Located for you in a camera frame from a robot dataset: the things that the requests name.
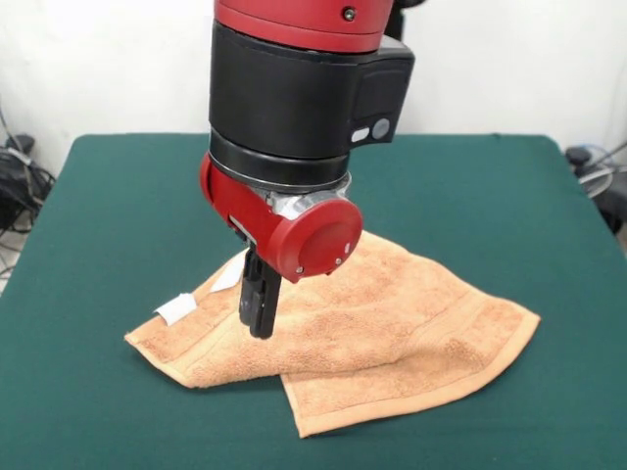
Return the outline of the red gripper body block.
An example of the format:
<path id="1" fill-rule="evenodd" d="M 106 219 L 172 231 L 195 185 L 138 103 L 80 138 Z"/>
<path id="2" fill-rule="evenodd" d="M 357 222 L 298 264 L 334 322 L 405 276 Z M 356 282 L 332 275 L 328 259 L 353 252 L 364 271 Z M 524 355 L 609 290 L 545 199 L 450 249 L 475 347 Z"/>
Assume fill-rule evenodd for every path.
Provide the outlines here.
<path id="1" fill-rule="evenodd" d="M 226 175 L 207 154 L 200 184 L 226 224 L 292 283 L 332 273 L 353 253 L 362 235 L 362 213 L 345 197 L 348 181 L 336 190 L 306 195 L 265 192 Z"/>

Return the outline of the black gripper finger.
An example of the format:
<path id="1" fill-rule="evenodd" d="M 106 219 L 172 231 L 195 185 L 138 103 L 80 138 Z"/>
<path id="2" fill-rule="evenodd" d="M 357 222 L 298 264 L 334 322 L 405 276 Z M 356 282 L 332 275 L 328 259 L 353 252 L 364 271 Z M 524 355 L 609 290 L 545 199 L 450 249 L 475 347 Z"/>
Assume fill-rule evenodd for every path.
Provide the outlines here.
<path id="1" fill-rule="evenodd" d="M 265 303 L 265 263 L 255 249 L 245 256 L 242 273 L 239 316 L 247 326 L 257 326 L 263 317 Z"/>
<path id="2" fill-rule="evenodd" d="M 281 276 L 267 263 L 254 263 L 249 285 L 251 335 L 268 339 L 273 333 Z"/>

